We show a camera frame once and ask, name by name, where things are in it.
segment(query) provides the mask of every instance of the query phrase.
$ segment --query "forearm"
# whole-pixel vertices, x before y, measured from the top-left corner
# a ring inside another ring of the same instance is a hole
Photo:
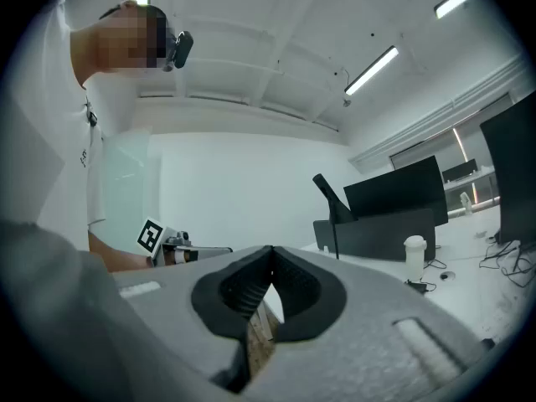
[[[145,270],[151,268],[151,260],[143,255],[135,255],[111,248],[88,232],[90,252],[99,255],[109,272]]]

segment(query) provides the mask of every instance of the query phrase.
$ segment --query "person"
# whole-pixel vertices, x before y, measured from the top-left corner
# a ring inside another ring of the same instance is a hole
[[[71,30],[64,0],[52,0],[20,41],[4,78],[6,116],[0,217],[37,223],[78,250],[101,256],[108,271],[147,268],[150,258],[111,248],[89,231],[106,218],[100,181],[102,133],[85,82],[96,73],[161,70],[174,44],[164,12],[135,0]]]

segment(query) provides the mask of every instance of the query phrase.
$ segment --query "qr code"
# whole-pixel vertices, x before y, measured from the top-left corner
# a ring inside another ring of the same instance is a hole
[[[147,219],[143,225],[142,232],[137,238],[137,243],[146,250],[151,256],[157,251],[163,226],[154,219]]]

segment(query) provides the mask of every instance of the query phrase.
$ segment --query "ear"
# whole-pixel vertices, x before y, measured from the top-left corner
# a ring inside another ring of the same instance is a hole
[[[119,4],[120,9],[135,8],[136,6],[137,6],[137,1],[136,0],[126,0],[126,1],[124,1],[124,2]]]

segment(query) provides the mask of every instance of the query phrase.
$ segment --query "black desk lamp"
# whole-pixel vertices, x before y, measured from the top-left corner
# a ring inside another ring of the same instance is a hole
[[[335,243],[335,257],[338,259],[338,242],[337,242],[337,231],[335,230],[336,224],[346,224],[348,222],[353,222],[353,218],[350,210],[341,203],[341,200],[333,192],[333,189],[326,182],[326,179],[321,174],[317,174],[312,181],[318,186],[318,188],[324,194],[324,197],[327,199],[327,204],[329,205],[329,222],[332,224],[333,228],[333,241]]]

